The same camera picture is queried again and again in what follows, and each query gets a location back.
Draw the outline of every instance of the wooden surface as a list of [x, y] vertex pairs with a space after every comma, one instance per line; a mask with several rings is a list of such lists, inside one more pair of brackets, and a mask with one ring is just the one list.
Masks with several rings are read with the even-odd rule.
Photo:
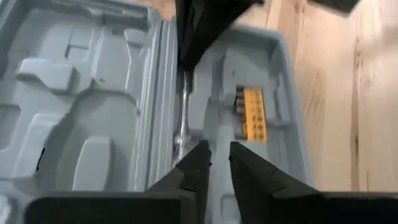
[[[174, 0], [125, 1], [175, 14]], [[398, 191], [395, 13], [397, 0], [362, 0], [350, 17], [305, 0], [268, 0], [239, 18], [289, 43], [319, 189]]]

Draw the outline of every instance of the black plastic part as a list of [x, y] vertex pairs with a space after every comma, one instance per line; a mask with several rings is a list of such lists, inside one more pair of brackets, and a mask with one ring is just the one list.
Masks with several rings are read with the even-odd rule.
[[308, 0], [316, 2], [334, 10], [350, 13], [360, 0]]
[[262, 0], [176, 0], [179, 65], [193, 71], [207, 48], [254, 3]]
[[53, 193], [27, 207], [25, 223], [204, 223], [209, 168], [201, 141], [143, 193]]
[[244, 224], [398, 223], [397, 194], [319, 192], [238, 142], [229, 161]]

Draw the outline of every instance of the gray plastic tool case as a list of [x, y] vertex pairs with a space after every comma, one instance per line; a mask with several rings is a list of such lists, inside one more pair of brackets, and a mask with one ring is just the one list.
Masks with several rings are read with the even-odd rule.
[[[50, 191], [140, 192], [172, 168], [178, 121], [175, 21], [116, 1], [0, 0], [0, 207], [22, 223]], [[192, 145], [212, 151], [207, 217], [239, 223], [229, 144], [237, 86], [263, 89], [267, 144], [242, 141], [313, 185], [287, 44], [227, 30], [197, 65]]]

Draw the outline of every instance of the wood grain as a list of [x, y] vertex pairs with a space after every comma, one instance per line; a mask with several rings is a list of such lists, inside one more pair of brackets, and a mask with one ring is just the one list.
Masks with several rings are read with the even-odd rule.
[[[175, 14], [173, 0], [125, 1]], [[272, 0], [238, 19], [287, 39], [318, 189], [398, 191], [397, 12], [396, 0], [362, 0], [349, 17]]]

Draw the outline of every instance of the metal rod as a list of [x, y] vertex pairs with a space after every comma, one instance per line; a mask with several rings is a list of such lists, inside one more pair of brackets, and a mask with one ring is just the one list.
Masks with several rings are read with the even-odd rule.
[[173, 156], [173, 167], [175, 167], [187, 155], [187, 143], [191, 139], [188, 133], [188, 97], [189, 97], [188, 74], [184, 72], [183, 88], [180, 95], [180, 122], [175, 137], [175, 151]]

